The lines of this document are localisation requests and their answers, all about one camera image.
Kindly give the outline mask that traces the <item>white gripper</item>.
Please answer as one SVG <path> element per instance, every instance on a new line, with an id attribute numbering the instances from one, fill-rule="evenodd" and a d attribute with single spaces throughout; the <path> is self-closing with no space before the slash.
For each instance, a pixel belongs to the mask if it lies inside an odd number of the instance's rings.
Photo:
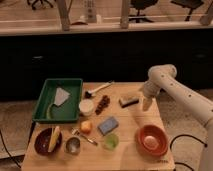
<path id="1" fill-rule="evenodd" d="M 143 110 L 147 111 L 153 102 L 151 98 L 155 98 L 160 93 L 160 87 L 152 81 L 147 80 L 141 86 L 140 91 L 146 97 L 143 99 Z"/>

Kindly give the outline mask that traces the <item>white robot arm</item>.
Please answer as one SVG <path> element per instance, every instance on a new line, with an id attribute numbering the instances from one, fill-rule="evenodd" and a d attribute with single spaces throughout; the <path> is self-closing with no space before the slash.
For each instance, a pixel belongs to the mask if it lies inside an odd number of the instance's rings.
<path id="1" fill-rule="evenodd" d="M 213 101 L 175 80 L 177 69 L 172 64 L 152 66 L 148 70 L 148 80 L 140 88 L 143 93 L 143 110 L 152 104 L 161 89 L 177 103 L 192 112 L 194 118 L 207 131 L 207 146 L 203 149 L 199 171 L 213 171 Z"/>

